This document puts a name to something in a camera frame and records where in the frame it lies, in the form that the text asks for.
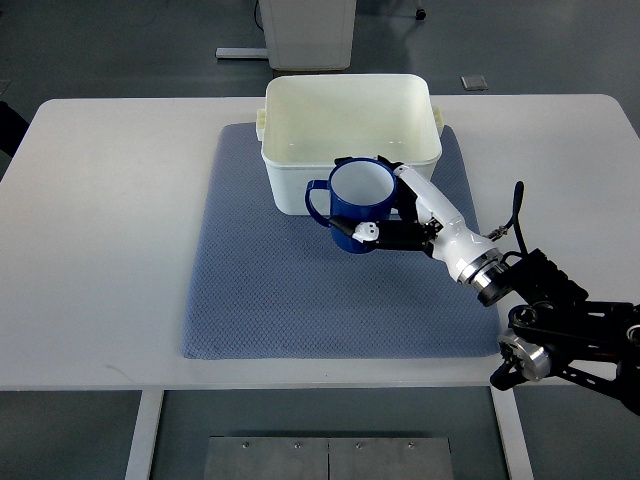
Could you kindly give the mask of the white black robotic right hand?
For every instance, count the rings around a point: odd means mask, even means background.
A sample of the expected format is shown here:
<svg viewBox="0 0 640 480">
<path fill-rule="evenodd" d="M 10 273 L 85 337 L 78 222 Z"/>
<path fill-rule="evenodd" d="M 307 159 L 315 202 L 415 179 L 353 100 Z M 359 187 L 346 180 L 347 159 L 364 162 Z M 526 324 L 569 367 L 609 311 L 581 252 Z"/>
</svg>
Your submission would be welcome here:
<svg viewBox="0 0 640 480">
<path fill-rule="evenodd" d="M 421 251 L 443 262 L 459 284 L 482 290 L 505 271 L 502 254 L 488 237 L 471 230 L 462 213 L 414 168 L 378 157 L 396 177 L 388 220 L 361 222 L 331 217 L 342 233 L 375 249 Z"/>
</svg>

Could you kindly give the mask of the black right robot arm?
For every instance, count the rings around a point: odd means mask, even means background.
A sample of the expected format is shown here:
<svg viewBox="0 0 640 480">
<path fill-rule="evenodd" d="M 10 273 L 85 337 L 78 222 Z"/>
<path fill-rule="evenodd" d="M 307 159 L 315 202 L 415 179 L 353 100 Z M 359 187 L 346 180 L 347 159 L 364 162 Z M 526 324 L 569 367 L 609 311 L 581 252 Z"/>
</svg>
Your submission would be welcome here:
<svg viewBox="0 0 640 480">
<path fill-rule="evenodd" d="M 639 308 L 628 302 L 595 302 L 586 290 L 538 249 L 528 250 L 519 222 L 523 182 L 514 187 L 506 225 L 490 234 L 496 240 L 513 231 L 518 244 L 486 264 L 472 279 L 486 307 L 511 292 L 523 304 L 508 314 L 499 337 L 502 365 L 491 375 L 505 391 L 526 382 L 558 377 L 620 401 L 639 411 Z"/>
</svg>

